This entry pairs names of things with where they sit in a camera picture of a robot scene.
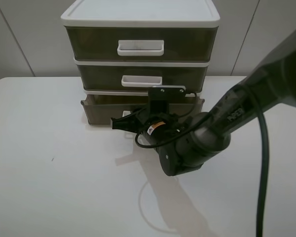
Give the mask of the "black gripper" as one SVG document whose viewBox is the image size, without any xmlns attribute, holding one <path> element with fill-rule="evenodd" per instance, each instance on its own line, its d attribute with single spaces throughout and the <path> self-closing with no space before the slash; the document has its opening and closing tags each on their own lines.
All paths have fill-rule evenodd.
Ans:
<svg viewBox="0 0 296 237">
<path fill-rule="evenodd" d="M 181 115 L 150 115 L 147 108 L 137 108 L 129 116 L 111 118 L 111 128 L 136 133 L 134 142 L 140 148 L 158 149 L 185 130 L 189 116 L 190 111 Z"/>
</svg>

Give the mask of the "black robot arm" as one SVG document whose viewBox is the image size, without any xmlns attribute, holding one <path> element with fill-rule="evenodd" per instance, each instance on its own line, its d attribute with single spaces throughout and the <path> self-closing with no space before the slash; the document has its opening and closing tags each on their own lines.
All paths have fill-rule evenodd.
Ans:
<svg viewBox="0 0 296 237">
<path fill-rule="evenodd" d="M 176 176 L 198 170 L 228 147 L 232 132 L 280 103 L 296 107 L 296 30 L 209 112 L 180 123 L 166 112 L 166 100 L 153 98 L 130 115 L 113 118 L 111 126 L 143 135 L 164 173 Z"/>
</svg>

